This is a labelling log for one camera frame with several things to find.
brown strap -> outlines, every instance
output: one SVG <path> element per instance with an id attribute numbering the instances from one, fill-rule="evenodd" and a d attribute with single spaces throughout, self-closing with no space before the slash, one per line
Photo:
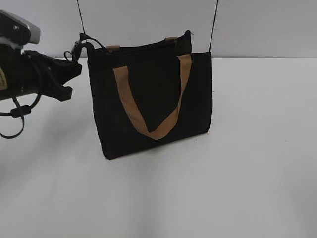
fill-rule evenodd
<path id="1" fill-rule="evenodd" d="M 186 88 L 190 69 L 192 65 L 191 55 L 179 56 L 180 64 L 180 81 L 181 81 L 181 94 L 178 100 L 178 105 L 175 110 L 152 132 L 149 132 L 146 123 L 136 105 L 129 86 L 129 72 L 128 67 L 114 68 L 114 76 L 117 83 L 118 93 L 123 107 L 130 118 L 131 123 L 138 132 L 146 135 L 154 140 L 159 140 L 165 137 L 176 125 L 178 114 L 182 102 L 184 90 Z"/>
<path id="2" fill-rule="evenodd" d="M 109 50 L 110 52 L 119 51 L 120 45 L 106 46 L 106 49 Z"/>
<path id="3" fill-rule="evenodd" d="M 173 36 L 173 37 L 166 37 L 165 40 L 166 41 L 171 41 L 171 40 L 177 40 L 178 38 Z"/>

black fabric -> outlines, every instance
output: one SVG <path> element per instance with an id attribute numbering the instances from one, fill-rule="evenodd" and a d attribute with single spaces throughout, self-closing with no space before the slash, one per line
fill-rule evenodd
<path id="1" fill-rule="evenodd" d="M 152 132 L 175 110 L 180 97 L 177 57 L 128 66 L 129 85 L 141 115 Z"/>
<path id="2" fill-rule="evenodd" d="M 106 158 L 114 159 L 208 132 L 212 112 L 210 53 L 191 54 L 192 67 L 178 122 L 167 136 L 153 140 L 133 127 L 120 101 L 113 68 L 128 66 L 132 95 L 148 130 L 153 131 L 177 106 L 180 96 L 177 56 L 191 52 L 190 42 L 178 44 L 177 50 L 171 45 L 123 55 L 118 52 L 109 55 L 102 49 L 87 47 L 94 117 Z"/>

white backdrop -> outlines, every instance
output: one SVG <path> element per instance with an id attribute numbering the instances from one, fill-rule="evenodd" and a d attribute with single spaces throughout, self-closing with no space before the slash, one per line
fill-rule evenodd
<path id="1" fill-rule="evenodd" d="M 0 237 L 315 238 L 317 60 L 213 68 L 208 134 L 113 161 L 86 67 L 72 100 L 44 97 L 20 137 L 0 139 Z M 0 117 L 1 132 L 19 126 Z"/>
<path id="2" fill-rule="evenodd" d="M 136 46 L 195 35 L 206 51 L 216 0 L 79 0 L 86 32 L 105 45 Z M 82 32 L 76 0 L 1 0 L 1 9 L 42 30 L 38 46 L 54 57 L 71 50 Z M 316 0 L 220 0 L 214 57 L 317 57 Z"/>

silver camera part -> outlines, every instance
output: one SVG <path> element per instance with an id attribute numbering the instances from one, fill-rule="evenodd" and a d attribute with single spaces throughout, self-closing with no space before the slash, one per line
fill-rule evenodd
<path id="1" fill-rule="evenodd" d="M 36 25 L 32 24 L 31 22 L 25 20 L 24 18 L 20 16 L 17 16 L 13 13 L 10 13 L 4 10 L 0 10 L 0 14 L 6 15 L 7 17 L 11 18 L 13 21 L 27 28 L 30 32 L 30 39 L 28 41 L 29 43 L 38 44 L 40 42 L 41 30 L 39 27 L 37 27 Z M 12 27 L 14 30 L 18 30 L 17 26 L 12 26 Z"/>

bag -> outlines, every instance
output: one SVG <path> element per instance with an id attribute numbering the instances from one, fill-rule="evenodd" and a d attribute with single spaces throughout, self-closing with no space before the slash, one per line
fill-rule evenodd
<path id="1" fill-rule="evenodd" d="M 88 52 L 94 117 L 106 158 L 208 132 L 211 54 L 191 53 L 190 38 L 186 31 L 179 38 L 145 46 L 103 47 L 81 34 L 80 42 L 91 39 L 101 46 L 94 49 L 91 43 L 82 43 Z"/>

